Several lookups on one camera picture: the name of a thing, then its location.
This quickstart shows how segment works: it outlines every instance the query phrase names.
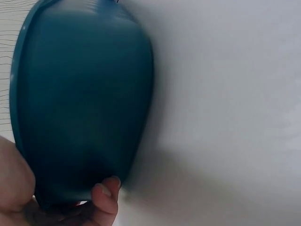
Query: finger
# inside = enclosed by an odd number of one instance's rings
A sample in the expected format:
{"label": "finger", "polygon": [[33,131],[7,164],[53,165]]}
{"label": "finger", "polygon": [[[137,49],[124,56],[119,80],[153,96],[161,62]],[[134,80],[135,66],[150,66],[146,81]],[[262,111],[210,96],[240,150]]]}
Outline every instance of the finger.
{"label": "finger", "polygon": [[118,177],[107,178],[102,182],[112,194],[112,198],[117,201],[120,190],[121,181]]}
{"label": "finger", "polygon": [[112,193],[119,190],[119,180],[114,178],[113,180],[106,180],[103,183],[108,184],[111,191],[104,184],[94,186],[91,195],[95,209],[83,226],[112,226],[115,220],[118,212],[118,204],[115,198],[118,196],[118,192],[114,196]]}
{"label": "finger", "polygon": [[117,214],[117,201],[111,191],[104,184],[96,184],[92,189],[92,202],[101,211],[109,214]]}

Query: teal plastic bowl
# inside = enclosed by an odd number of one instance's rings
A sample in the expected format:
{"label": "teal plastic bowl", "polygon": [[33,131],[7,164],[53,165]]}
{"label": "teal plastic bowl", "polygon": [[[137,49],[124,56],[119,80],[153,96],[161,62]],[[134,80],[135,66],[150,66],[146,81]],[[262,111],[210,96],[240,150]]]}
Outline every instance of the teal plastic bowl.
{"label": "teal plastic bowl", "polygon": [[113,0],[42,0],[13,57],[16,146],[43,208],[90,200],[104,178],[127,178],[153,89],[151,44]]}

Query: bowl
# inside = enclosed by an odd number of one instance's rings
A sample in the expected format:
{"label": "bowl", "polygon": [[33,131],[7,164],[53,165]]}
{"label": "bowl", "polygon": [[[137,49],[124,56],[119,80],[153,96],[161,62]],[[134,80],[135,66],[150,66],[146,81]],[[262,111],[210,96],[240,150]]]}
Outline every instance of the bowl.
{"label": "bowl", "polygon": [[41,0],[19,33],[11,67],[16,146],[41,207],[88,201],[110,176],[123,183],[153,90],[151,43],[113,0]]}

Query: plastic container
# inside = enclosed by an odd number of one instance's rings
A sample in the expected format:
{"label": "plastic container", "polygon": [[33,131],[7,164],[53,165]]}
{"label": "plastic container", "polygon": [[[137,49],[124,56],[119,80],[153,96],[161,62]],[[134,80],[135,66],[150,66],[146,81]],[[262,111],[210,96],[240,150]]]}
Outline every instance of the plastic container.
{"label": "plastic container", "polygon": [[43,208],[90,200],[95,183],[126,179],[153,88],[151,44],[113,0],[39,1],[11,69],[16,146]]}

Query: hand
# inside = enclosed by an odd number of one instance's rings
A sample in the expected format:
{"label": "hand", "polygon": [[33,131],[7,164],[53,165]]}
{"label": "hand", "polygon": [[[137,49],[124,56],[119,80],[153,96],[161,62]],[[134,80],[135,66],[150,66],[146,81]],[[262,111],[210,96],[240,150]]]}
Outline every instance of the hand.
{"label": "hand", "polygon": [[91,191],[92,202],[42,211],[32,198],[35,178],[15,144],[0,137],[0,226],[112,226],[120,180],[112,177]]}

